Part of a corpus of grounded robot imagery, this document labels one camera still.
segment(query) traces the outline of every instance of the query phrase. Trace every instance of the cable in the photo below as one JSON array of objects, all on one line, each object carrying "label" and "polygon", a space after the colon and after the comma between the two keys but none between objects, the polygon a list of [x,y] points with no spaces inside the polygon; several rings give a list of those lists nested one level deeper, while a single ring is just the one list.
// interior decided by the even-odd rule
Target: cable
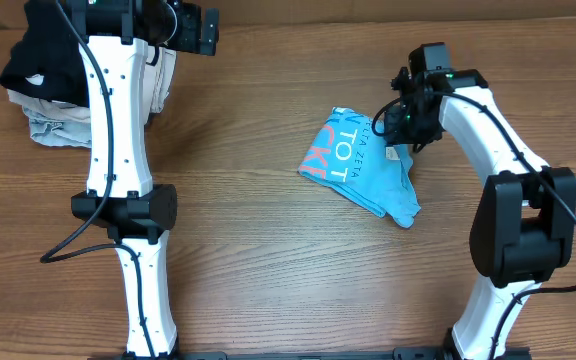
[{"label": "cable", "polygon": [[106,85],[106,80],[104,79],[104,76],[101,72],[101,68],[99,67],[99,63],[97,63],[97,59],[95,59],[95,56],[92,54],[92,51],[90,51],[88,44],[86,44],[86,42],[81,38],[81,36],[79,36],[79,33],[77,33],[77,30],[72,25],[72,22],[70,21],[70,19],[68,19],[68,15],[66,15],[66,13],[64,12],[63,7],[59,3],[59,0],[55,0],[55,5],[57,6],[57,9],[59,10],[59,15],[61,16],[62,20],[68,26],[70,33],[77,39],[77,42],[79,43],[81,48],[84,49],[84,52],[88,56],[88,59],[90,60],[90,63],[92,64],[92,67],[95,70],[95,74],[97,76],[97,79],[99,79],[99,84],[101,85],[101,93],[102,93],[103,98],[104,98],[104,105],[106,108],[106,122],[107,122],[107,127],[108,127],[108,173],[106,175],[106,190],[104,191],[104,194],[101,198],[101,202],[99,203],[99,206],[97,207],[97,209],[95,209],[95,211],[90,216],[90,218],[88,218],[88,220],[86,220],[81,226],[79,226],[79,228],[77,230],[75,230],[72,234],[70,234],[70,236],[68,236],[65,240],[63,240],[57,246],[55,246],[50,251],[45,253],[39,259],[39,261],[42,264],[48,264],[48,263],[62,261],[62,260],[73,258],[75,256],[83,255],[83,254],[90,253],[93,251],[104,250],[104,249],[121,249],[121,250],[128,252],[130,254],[130,259],[135,263],[135,271],[136,271],[136,275],[137,275],[136,276],[136,279],[137,279],[137,309],[139,312],[139,325],[141,325],[141,328],[143,329],[146,344],[148,345],[148,351],[150,352],[150,357],[154,359],[154,358],[156,358],[155,357],[155,351],[154,351],[154,348],[152,345],[152,341],[150,339],[150,334],[148,333],[148,327],[146,325],[146,317],[144,316],[143,296],[142,296],[142,291],[143,291],[142,285],[143,284],[141,281],[141,269],[139,267],[139,256],[137,254],[135,254],[135,252],[126,245],[101,244],[101,245],[90,246],[90,247],[87,247],[87,248],[84,248],[81,250],[77,250],[77,251],[73,251],[73,252],[70,252],[70,253],[67,253],[64,255],[59,255],[59,256],[53,257],[53,255],[55,255],[56,253],[61,251],[63,248],[68,246],[68,244],[70,244],[73,240],[75,240],[79,235],[81,235],[99,217],[99,215],[103,211],[105,205],[108,203],[108,199],[110,198],[110,192],[112,189],[112,182],[114,180],[114,176],[112,175],[112,174],[114,174],[114,136],[113,136],[114,134],[113,134],[113,122],[112,122],[112,110],[110,108],[110,94],[108,92],[108,86]]},{"label": "cable", "polygon": [[[559,194],[557,194],[555,189],[553,189],[552,186],[550,186],[548,181],[546,181],[546,179],[544,179],[537,172],[537,170],[535,170],[535,168],[532,167],[532,165],[530,165],[530,163],[528,163],[528,161],[524,157],[524,154],[519,150],[517,145],[515,145],[515,143],[512,141],[512,138],[510,137],[510,135],[506,131],[506,128],[501,124],[499,119],[497,119],[497,117],[485,105],[482,105],[482,104],[478,103],[477,101],[475,101],[469,97],[466,97],[466,96],[463,96],[460,94],[451,93],[451,92],[445,92],[445,91],[427,91],[427,92],[424,92],[423,94],[409,94],[409,95],[402,96],[398,99],[395,99],[395,100],[389,102],[388,104],[386,104],[386,106],[384,106],[381,110],[379,110],[379,112],[377,112],[377,115],[375,115],[375,117],[373,118],[373,122],[372,122],[373,133],[377,136],[387,135],[387,134],[381,135],[376,131],[376,123],[377,123],[379,117],[383,113],[388,111],[395,104],[397,104],[401,101],[404,101],[404,100],[412,99],[414,96],[423,96],[423,95],[447,96],[447,97],[459,99],[459,100],[467,102],[468,104],[476,107],[482,113],[486,114],[488,116],[488,118],[490,118],[490,120],[495,124],[495,126],[497,127],[497,129],[501,133],[501,136],[504,138],[506,143],[508,143],[508,146],[510,147],[512,152],[517,157],[517,160],[519,160],[519,162],[524,166],[524,168],[526,168],[526,170],[528,170],[528,172],[530,172],[530,174],[532,174],[533,176],[535,176],[537,178],[537,180],[539,181],[541,186],[544,188],[545,193],[547,193],[549,196],[551,196],[555,200],[555,202],[557,204],[559,204],[559,206],[561,206],[562,209],[564,209],[564,211],[566,212],[568,217],[570,217],[570,219],[573,221],[573,223],[575,223],[575,226],[576,226],[575,213],[572,211],[572,209],[570,209],[570,207],[566,204],[566,202],[559,196]],[[488,356],[488,360],[494,360],[495,350],[497,348],[497,345],[499,342],[499,336],[501,336],[501,331],[503,330],[504,323],[508,319],[508,316],[512,312],[512,309],[514,308],[515,304],[521,303],[522,298],[529,296],[529,295],[534,295],[534,294],[553,294],[553,293],[561,294],[561,293],[571,293],[571,292],[575,292],[575,291],[576,291],[576,285],[573,285],[573,286],[568,286],[568,287],[539,288],[539,289],[526,290],[526,291],[522,291],[522,292],[514,295],[512,301],[510,302],[510,304],[508,304],[508,306],[504,310],[501,318],[499,319],[499,323],[497,324],[497,328],[495,329],[495,334],[492,338],[492,347],[490,349],[490,354]]]}]

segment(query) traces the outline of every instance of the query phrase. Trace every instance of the black cable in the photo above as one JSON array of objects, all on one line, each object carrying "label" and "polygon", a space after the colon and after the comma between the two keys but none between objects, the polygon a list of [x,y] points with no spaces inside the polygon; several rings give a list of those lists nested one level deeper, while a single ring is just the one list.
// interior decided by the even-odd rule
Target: black cable
[{"label": "black cable", "polygon": [[[530,172],[533,176],[535,176],[537,178],[537,180],[539,181],[541,186],[544,188],[545,193],[547,193],[549,196],[551,196],[555,200],[555,202],[557,204],[559,204],[559,206],[561,206],[562,209],[564,209],[564,211],[566,212],[568,217],[570,217],[570,219],[575,223],[575,226],[576,226],[575,213],[572,211],[572,209],[570,209],[570,207],[566,204],[566,202],[559,196],[559,194],[557,194],[557,192],[555,192],[555,189],[553,189],[552,186],[550,186],[548,181],[546,179],[544,179],[539,174],[539,172],[537,172],[537,170],[535,170],[535,168],[532,167],[532,165],[530,165],[530,163],[528,163],[528,161],[524,157],[524,154],[519,150],[517,145],[512,141],[512,138],[510,137],[510,135],[506,131],[506,128],[501,124],[499,119],[497,119],[497,117],[488,109],[488,107],[478,103],[477,101],[475,101],[469,97],[466,97],[466,96],[463,96],[460,94],[451,93],[451,92],[444,92],[444,91],[428,91],[428,92],[424,92],[423,94],[409,94],[409,95],[400,97],[398,99],[395,99],[395,100],[389,102],[386,106],[384,106],[381,110],[379,110],[377,115],[375,115],[373,122],[372,122],[373,133],[375,133],[375,135],[378,135],[378,136],[384,136],[384,135],[380,135],[379,133],[376,132],[376,123],[377,123],[379,117],[383,113],[388,111],[392,106],[394,106],[395,104],[397,104],[401,101],[412,99],[414,96],[423,96],[423,95],[447,96],[447,97],[459,99],[459,100],[467,102],[468,104],[476,107],[482,113],[486,114],[488,116],[488,118],[490,118],[490,120],[495,124],[495,126],[497,127],[497,129],[501,133],[501,136],[504,138],[506,143],[508,143],[508,146],[510,147],[512,152],[517,157],[517,160],[519,160],[519,162],[524,166],[524,168],[526,168],[526,170],[528,170],[528,172]],[[512,309],[514,308],[515,304],[521,303],[522,298],[529,296],[529,295],[534,295],[534,294],[553,294],[553,293],[560,293],[561,294],[561,293],[571,293],[571,292],[575,292],[575,291],[576,291],[576,285],[573,285],[573,286],[558,287],[558,288],[555,287],[555,288],[532,289],[532,290],[526,290],[526,291],[522,291],[518,294],[515,294],[513,296],[512,301],[510,302],[510,304],[508,304],[508,306],[504,310],[501,318],[499,319],[499,323],[497,324],[497,328],[495,329],[495,334],[492,338],[492,347],[490,349],[490,354],[488,356],[488,360],[494,360],[495,350],[497,348],[497,345],[499,342],[499,336],[501,335],[501,331],[503,330],[504,323],[508,319],[508,316],[512,312]]]},{"label": "black cable", "polygon": [[84,49],[84,52],[88,56],[88,59],[90,59],[90,63],[92,64],[92,67],[95,70],[95,74],[97,76],[97,79],[99,79],[99,84],[101,85],[101,93],[102,93],[103,98],[104,98],[104,105],[106,108],[106,122],[107,122],[107,128],[108,128],[108,173],[106,175],[106,190],[104,191],[104,195],[101,198],[101,202],[99,203],[99,206],[97,207],[97,209],[95,209],[95,211],[90,216],[90,218],[88,220],[86,220],[81,226],[79,226],[79,228],[77,230],[75,230],[72,234],[70,234],[70,236],[68,236],[65,240],[63,240],[57,246],[55,246],[50,251],[45,253],[39,259],[39,261],[42,264],[48,264],[48,263],[53,263],[53,262],[57,262],[57,261],[70,259],[70,258],[73,258],[75,256],[83,255],[83,254],[86,254],[89,252],[104,250],[104,249],[121,249],[121,250],[128,252],[130,254],[131,260],[135,263],[135,270],[137,273],[136,274],[137,275],[137,277],[136,277],[137,278],[137,309],[139,312],[139,325],[141,325],[141,328],[143,329],[144,337],[146,340],[146,344],[148,345],[148,351],[150,352],[150,356],[154,359],[155,358],[155,351],[154,351],[154,348],[152,346],[150,334],[148,333],[148,327],[146,325],[146,317],[144,316],[143,299],[142,299],[142,297],[143,297],[142,296],[142,281],[141,281],[141,269],[139,267],[139,256],[137,254],[135,254],[135,252],[131,248],[129,248],[126,245],[121,245],[121,244],[95,245],[95,246],[90,246],[90,247],[87,247],[87,248],[84,248],[81,250],[73,251],[73,252],[70,252],[70,253],[67,253],[64,255],[53,256],[56,253],[58,253],[59,251],[61,251],[63,248],[68,246],[68,244],[70,244],[73,240],[75,240],[79,235],[81,235],[99,217],[102,210],[104,209],[104,206],[108,203],[108,199],[110,198],[110,192],[112,189],[112,182],[114,180],[114,176],[113,176],[113,174],[114,174],[114,136],[113,135],[114,134],[113,134],[112,111],[110,108],[110,94],[108,92],[108,86],[106,85],[106,80],[104,79],[104,76],[101,72],[101,68],[99,67],[99,63],[97,63],[95,56],[92,54],[92,51],[90,51],[88,44],[86,44],[86,42],[81,38],[81,36],[79,36],[79,33],[77,33],[77,30],[72,25],[72,22],[70,21],[70,19],[68,19],[68,15],[66,15],[66,13],[64,12],[63,7],[59,3],[59,0],[55,0],[55,4],[57,6],[57,9],[59,10],[59,14],[60,14],[61,18],[63,19],[64,23],[68,26],[71,34],[77,39],[77,42],[79,43],[79,45],[81,45],[81,48]]}]

